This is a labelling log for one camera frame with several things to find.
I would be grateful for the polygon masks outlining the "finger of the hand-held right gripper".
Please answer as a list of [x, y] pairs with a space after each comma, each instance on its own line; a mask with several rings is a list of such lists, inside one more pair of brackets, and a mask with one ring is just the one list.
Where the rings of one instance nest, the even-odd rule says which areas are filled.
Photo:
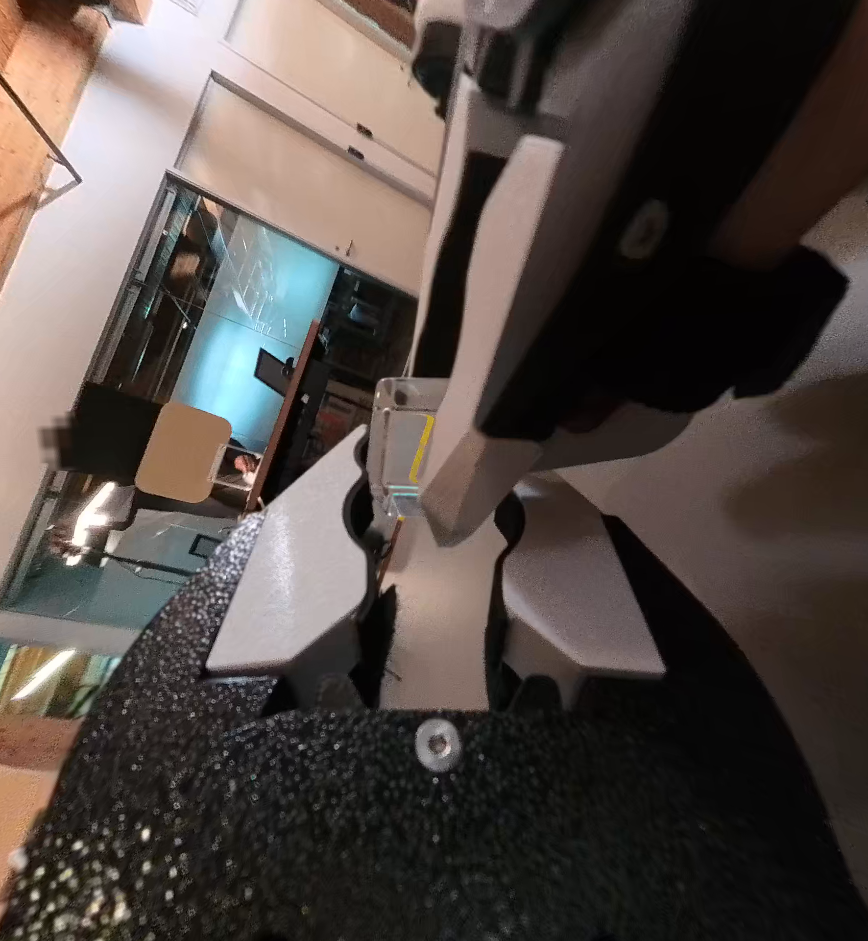
[[479, 220], [518, 136], [511, 116], [462, 75], [445, 129], [408, 359], [410, 376], [451, 375]]
[[627, 160], [612, 142], [615, 122], [581, 107], [559, 140], [547, 126], [511, 116], [519, 136], [489, 195], [477, 228], [457, 356], [437, 411], [421, 477], [421, 507], [441, 546], [464, 541], [531, 471], [553, 471], [652, 453], [670, 441], [670, 416], [644, 406], [617, 406], [597, 429], [560, 427], [561, 407], [577, 394], [554, 391], [571, 367], [567, 353], [585, 342], [553, 341], [551, 364], [531, 369], [525, 402], [551, 420], [550, 431], [488, 431], [487, 413], [537, 348], [556, 305], [591, 246]]

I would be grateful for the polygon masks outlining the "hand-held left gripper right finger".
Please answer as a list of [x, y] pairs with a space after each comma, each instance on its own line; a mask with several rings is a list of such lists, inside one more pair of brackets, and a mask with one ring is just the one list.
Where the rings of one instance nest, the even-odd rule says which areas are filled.
[[588, 679], [656, 680], [665, 664], [602, 513], [561, 478], [526, 478], [501, 501], [494, 570], [494, 703], [530, 677], [563, 705]]

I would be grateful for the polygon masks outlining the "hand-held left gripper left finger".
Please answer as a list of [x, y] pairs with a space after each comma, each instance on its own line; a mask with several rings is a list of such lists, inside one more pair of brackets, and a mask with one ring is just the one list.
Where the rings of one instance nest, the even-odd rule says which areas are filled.
[[358, 426], [263, 511], [210, 676], [275, 676], [310, 705], [325, 678], [360, 662], [360, 623], [377, 592], [368, 434]]

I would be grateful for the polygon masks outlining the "clear acrylic block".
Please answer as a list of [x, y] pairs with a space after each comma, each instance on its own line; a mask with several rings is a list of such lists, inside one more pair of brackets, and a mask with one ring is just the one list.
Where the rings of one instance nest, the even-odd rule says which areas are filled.
[[389, 377], [375, 390], [366, 471], [375, 506], [387, 517], [422, 516], [420, 479], [448, 382]]

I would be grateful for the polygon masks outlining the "brown wooden desk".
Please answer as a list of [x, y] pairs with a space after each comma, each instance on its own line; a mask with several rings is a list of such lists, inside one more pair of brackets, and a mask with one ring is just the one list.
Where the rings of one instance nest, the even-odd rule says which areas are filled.
[[246, 513], [257, 511], [289, 488], [304, 473], [304, 454], [330, 378], [320, 339], [321, 323], [310, 323], [287, 397], [254, 474], [245, 501]]

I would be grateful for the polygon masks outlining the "small black monitor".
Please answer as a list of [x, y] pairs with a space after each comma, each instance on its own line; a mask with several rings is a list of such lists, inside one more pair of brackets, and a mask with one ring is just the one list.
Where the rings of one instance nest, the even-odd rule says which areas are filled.
[[295, 368], [293, 356], [287, 360], [281, 360], [265, 347], [261, 347], [257, 355], [253, 375], [275, 394], [287, 397]]

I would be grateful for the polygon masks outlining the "black hanging rod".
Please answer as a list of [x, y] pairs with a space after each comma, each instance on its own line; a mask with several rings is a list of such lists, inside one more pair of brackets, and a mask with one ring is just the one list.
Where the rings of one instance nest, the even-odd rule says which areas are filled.
[[48, 133], [43, 124], [40, 123], [36, 115], [29, 109], [26, 102], [19, 96], [17, 89], [13, 87], [7, 75], [1, 68], [0, 89], [2, 89], [3, 93], [5, 93], [11, 104], [23, 116], [34, 133], [44, 142], [48, 151], [48, 156], [51, 158], [52, 162], [55, 165], [63, 168], [72, 178], [71, 182], [66, 182], [64, 185], [54, 189], [47, 185], [43, 195], [40, 197], [39, 204], [48, 205], [56, 198], [81, 185], [83, 182], [82, 177], [75, 169], [74, 165], [68, 160], [67, 157], [65, 157], [56, 141]]

